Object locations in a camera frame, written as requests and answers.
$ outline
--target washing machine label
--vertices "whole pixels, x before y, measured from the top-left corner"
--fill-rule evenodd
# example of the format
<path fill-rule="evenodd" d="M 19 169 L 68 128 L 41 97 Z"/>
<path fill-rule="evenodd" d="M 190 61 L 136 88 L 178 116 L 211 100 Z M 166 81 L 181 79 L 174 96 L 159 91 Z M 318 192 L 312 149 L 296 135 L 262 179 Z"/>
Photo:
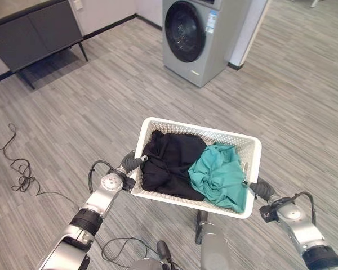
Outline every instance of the washing machine label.
<path fill-rule="evenodd" d="M 213 33 L 214 32 L 214 27 L 215 27 L 215 23 L 216 23 L 216 19 L 218 17 L 218 12 L 215 10 L 211 10 L 209 12 L 209 17 L 208 17 L 208 21 L 207 21 L 207 27 L 205 28 L 205 31 L 208 33 Z"/>

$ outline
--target wall outlet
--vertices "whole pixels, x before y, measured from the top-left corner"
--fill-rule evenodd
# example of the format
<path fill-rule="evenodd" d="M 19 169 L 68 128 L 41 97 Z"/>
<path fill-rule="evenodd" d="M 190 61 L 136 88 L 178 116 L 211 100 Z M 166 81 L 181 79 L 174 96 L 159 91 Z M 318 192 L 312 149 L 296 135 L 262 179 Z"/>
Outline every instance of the wall outlet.
<path fill-rule="evenodd" d="M 81 2 L 81 0 L 74 0 L 73 4 L 76 10 L 81 10 L 83 8 L 83 3 Z"/>

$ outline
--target wire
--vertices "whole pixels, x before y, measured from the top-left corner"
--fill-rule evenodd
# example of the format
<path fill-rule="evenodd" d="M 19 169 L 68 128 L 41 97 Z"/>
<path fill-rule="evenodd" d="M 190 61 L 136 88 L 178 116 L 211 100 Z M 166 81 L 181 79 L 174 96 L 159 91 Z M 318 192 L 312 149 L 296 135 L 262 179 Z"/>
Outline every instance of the wire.
<path fill-rule="evenodd" d="M 68 201 L 72 202 L 77 208 L 79 208 L 78 205 L 72 199 L 70 199 L 67 196 L 61 194 L 60 192 L 57 192 L 57 191 L 44 191 L 44 192 L 42 192 L 40 182 L 36 179 L 35 176 L 32 175 L 32 167 L 31 167 L 29 160 L 27 160 L 25 158 L 13 159 L 13 158 L 11 158 L 7 155 L 7 152 L 6 152 L 7 148 L 16 138 L 16 126 L 12 123 L 9 123 L 8 127 L 13 132 L 13 135 L 8 140 L 8 142 L 5 143 L 5 145 L 0 148 L 0 151 L 3 152 L 3 155 L 6 159 L 11 161 L 10 168 L 20 174 L 20 177 L 18 179 L 19 184 L 11 186 L 11 189 L 13 191 L 25 192 L 30 188 L 30 185 L 33 182 L 36 182 L 38 184 L 38 191 L 37 191 L 35 196 L 39 196 L 39 195 L 43 195 L 43 194 L 57 194 L 57 195 L 60 195 L 64 198 L 66 198 Z"/>
<path fill-rule="evenodd" d="M 103 260 L 106 260 L 107 262 L 111 262 L 111 263 L 114 263 L 116 264 L 117 266 L 120 266 L 120 267 L 124 267 L 124 268 L 130 268 L 129 265 L 124 265 L 124 264 L 120 264 L 118 262 L 115 262 L 116 259 L 118 259 L 118 257 L 120 256 L 120 254 L 123 252 L 126 244 L 129 242 L 129 241 L 138 241 L 140 244 L 143 245 L 143 247 L 145 248 L 145 254 L 143 256 L 143 258 L 146 258 L 146 256 L 148 255 L 148 252 L 149 250 L 151 250 L 153 253 L 158 254 L 157 251 L 155 251 L 152 247 L 150 247 L 147 243 L 144 242 L 144 240 L 142 239 L 139 239 L 139 238 L 136 238 L 136 237 L 117 237 L 117 238 L 113 238 L 111 240 L 109 240 L 108 242 L 105 243 L 104 246 L 102 246 L 99 241 L 94 237 L 95 241 L 97 242 L 97 244 L 100 246 L 100 249 L 101 249 L 101 257 L 103 258 Z M 116 255 L 114 255 L 113 257 L 110 257 L 107 253 L 106 253 L 106 250 L 109 246 L 110 243 L 114 242 L 114 241 L 118 241 L 118 240 L 125 240 L 124 244 L 122 245 L 122 247 L 120 248 L 119 252 L 117 252 Z M 173 265 L 177 266 L 180 268 L 180 270 L 183 270 L 177 263 L 171 261 L 171 270 L 175 270 Z"/>

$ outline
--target black baseboard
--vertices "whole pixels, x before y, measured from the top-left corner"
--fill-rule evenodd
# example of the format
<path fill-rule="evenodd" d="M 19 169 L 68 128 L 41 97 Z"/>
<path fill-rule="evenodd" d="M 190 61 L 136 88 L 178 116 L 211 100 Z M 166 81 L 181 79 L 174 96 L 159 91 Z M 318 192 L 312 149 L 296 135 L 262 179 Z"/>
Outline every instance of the black baseboard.
<path fill-rule="evenodd" d="M 242 67 L 244 66 L 244 64 L 240 65 L 240 66 L 236 66 L 232 63 L 228 63 L 228 67 L 232 68 L 232 69 L 235 69 L 235 70 L 239 70 L 241 69 Z"/>
<path fill-rule="evenodd" d="M 129 17 L 126 17 L 126 18 L 124 18 L 124 19 L 122 19 L 122 20 L 120 20 L 120 21 L 117 21 L 117 22 L 115 22 L 115 23 L 113 23 L 113 24 L 107 25 L 107 26 L 105 26 L 105 27 L 103 27 L 103 28 L 100 28 L 100 29 L 97 30 L 97 31 L 94 31 L 94 32 L 92 32 L 92 33 L 90 33 L 90 34 L 85 35 L 85 36 L 84 36 L 84 39 L 92 38 L 92 37 L 94 37 L 94 36 L 96 36 L 96 35 L 101 34 L 102 32 L 105 32 L 105 31 L 107 31 L 107 30 L 109 30 L 109 29 L 111 29 L 111 28 L 113 28 L 113 27 L 115 27 L 115 26 L 118 26 L 118 25 L 120 25 L 120 24 L 123 24 L 123 23 L 125 23 L 125 22 L 127 22 L 127 21 L 130 21 L 130 20 L 132 20 L 132 19 L 134 19 L 134 18 L 137 18 L 137 17 L 138 17 L 137 14 L 130 15 Z"/>
<path fill-rule="evenodd" d="M 7 72 L 1 74 L 0 75 L 0 81 L 6 79 L 7 77 L 11 76 L 12 74 L 14 74 L 12 71 L 7 71 Z"/>
<path fill-rule="evenodd" d="M 140 20 L 146 22 L 147 24 L 151 25 L 152 27 L 157 28 L 158 30 L 162 30 L 163 28 L 155 23 L 153 23 L 152 21 L 149 21 L 148 19 L 141 17 L 140 15 L 137 16 Z"/>

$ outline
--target teal clothing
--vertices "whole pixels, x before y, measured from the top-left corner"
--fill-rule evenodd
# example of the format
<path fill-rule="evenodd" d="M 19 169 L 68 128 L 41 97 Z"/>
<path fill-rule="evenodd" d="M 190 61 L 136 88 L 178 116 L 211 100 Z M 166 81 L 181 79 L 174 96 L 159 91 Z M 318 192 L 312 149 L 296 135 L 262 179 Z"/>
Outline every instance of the teal clothing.
<path fill-rule="evenodd" d="M 201 157 L 189 168 L 192 187 L 207 201 L 220 207 L 244 212 L 247 187 L 240 157 L 231 145 L 207 146 Z"/>

